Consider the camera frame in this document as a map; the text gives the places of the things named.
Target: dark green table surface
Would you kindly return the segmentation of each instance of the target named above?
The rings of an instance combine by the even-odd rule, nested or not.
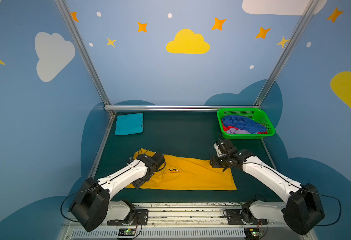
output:
[[[179,157],[210,159],[216,154],[213,144],[222,138],[215,112],[144,112],[142,133],[116,136],[115,122],[107,139],[95,178],[105,177],[126,166],[138,148]],[[232,140],[238,150],[248,149],[271,166],[267,152],[258,139]],[[113,197],[130,202],[246,202],[256,193],[269,202],[281,199],[268,187],[242,170],[232,169],[235,191],[123,189]]]

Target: white cloud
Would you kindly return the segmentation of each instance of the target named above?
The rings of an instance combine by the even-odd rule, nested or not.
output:
[[[44,82],[50,82],[63,70],[76,54],[74,45],[58,33],[39,32],[35,36],[35,51],[39,61],[37,74]]]
[[[325,6],[327,0],[320,0],[314,14]],[[242,9],[250,14],[302,15],[310,0],[244,0]]]

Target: green plastic basket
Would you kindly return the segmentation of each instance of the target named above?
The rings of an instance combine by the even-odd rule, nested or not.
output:
[[[227,115],[239,115],[251,118],[252,120],[264,125],[268,129],[268,134],[228,134],[222,127],[222,118]],[[222,136],[228,139],[262,139],[264,137],[273,136],[275,128],[270,122],[264,111],[258,108],[222,108],[217,111],[217,118],[220,124]]]

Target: yellow shirt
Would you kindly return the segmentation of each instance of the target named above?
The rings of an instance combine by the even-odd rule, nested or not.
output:
[[[154,152],[141,149],[148,156]],[[207,160],[175,157],[164,155],[166,166],[163,170],[154,173],[142,189],[165,189],[165,190],[236,190],[232,172],[230,169],[222,171],[222,168],[212,168]]]

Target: blue clothing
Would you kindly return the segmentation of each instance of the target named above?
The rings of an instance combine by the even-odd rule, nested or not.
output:
[[[267,131],[266,127],[262,124],[255,122],[250,118],[238,115],[225,116],[222,118],[222,124],[225,125],[225,127],[236,127],[238,129],[246,130],[251,134]]]
[[[115,135],[129,135],[144,131],[144,114],[135,113],[117,117]]]

